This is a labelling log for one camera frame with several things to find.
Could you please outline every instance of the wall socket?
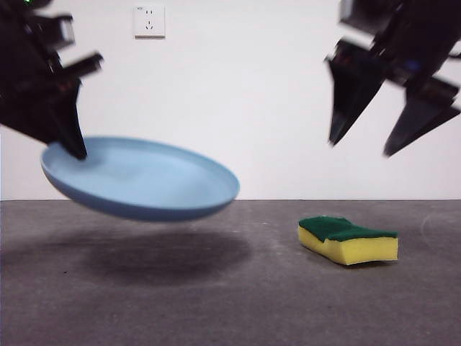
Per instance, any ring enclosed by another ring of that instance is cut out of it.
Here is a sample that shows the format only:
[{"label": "wall socket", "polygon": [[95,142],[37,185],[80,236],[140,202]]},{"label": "wall socket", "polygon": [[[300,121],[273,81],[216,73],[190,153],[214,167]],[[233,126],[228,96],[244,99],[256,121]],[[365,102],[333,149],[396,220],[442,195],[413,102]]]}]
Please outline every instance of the wall socket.
[{"label": "wall socket", "polygon": [[165,38],[165,6],[135,6],[133,15],[136,38]]}]

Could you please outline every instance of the sponge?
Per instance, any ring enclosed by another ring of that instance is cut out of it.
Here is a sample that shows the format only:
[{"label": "sponge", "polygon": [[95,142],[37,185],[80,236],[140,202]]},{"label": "sponge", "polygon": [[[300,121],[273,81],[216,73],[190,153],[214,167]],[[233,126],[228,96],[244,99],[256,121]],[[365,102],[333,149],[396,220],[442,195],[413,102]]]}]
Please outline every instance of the sponge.
[{"label": "sponge", "polygon": [[302,245],[342,265],[397,260],[397,235],[328,216],[305,218],[298,228]]}]

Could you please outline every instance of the robotic arm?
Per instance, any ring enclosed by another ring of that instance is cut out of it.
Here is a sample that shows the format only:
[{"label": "robotic arm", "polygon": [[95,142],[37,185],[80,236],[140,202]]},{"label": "robotic arm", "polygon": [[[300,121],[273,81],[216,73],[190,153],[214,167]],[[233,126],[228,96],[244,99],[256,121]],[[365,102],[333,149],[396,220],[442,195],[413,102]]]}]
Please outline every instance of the robotic arm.
[{"label": "robotic arm", "polygon": [[461,38],[459,0],[342,0],[341,21],[375,36],[372,47],[340,40],[328,58],[334,80],[330,142],[336,145],[388,79],[406,106],[385,145],[391,156],[459,115],[458,86],[433,75]]},{"label": "robotic arm", "polygon": [[35,13],[51,1],[0,0],[0,123],[85,159],[76,100],[80,78],[99,70],[102,57],[61,65],[57,50],[74,43],[72,17]]}]

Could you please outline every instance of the yellow sponge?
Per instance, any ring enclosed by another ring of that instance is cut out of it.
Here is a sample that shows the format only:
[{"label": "yellow sponge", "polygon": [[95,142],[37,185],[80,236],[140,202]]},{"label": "yellow sponge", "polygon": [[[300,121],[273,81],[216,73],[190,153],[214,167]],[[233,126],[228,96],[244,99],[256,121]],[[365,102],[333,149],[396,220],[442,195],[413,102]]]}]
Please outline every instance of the yellow sponge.
[{"label": "yellow sponge", "polygon": [[342,265],[398,259],[396,232],[366,229],[345,218],[303,219],[298,236],[305,247]]}]

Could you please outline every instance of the white outlet plate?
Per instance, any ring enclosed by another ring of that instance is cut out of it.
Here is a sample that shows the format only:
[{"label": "white outlet plate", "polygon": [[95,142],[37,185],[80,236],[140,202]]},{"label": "white outlet plate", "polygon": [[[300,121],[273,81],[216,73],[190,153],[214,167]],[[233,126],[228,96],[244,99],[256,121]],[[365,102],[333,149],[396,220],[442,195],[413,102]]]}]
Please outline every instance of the white outlet plate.
[{"label": "white outlet plate", "polygon": [[165,6],[135,6],[133,24],[136,38],[165,37]]}]

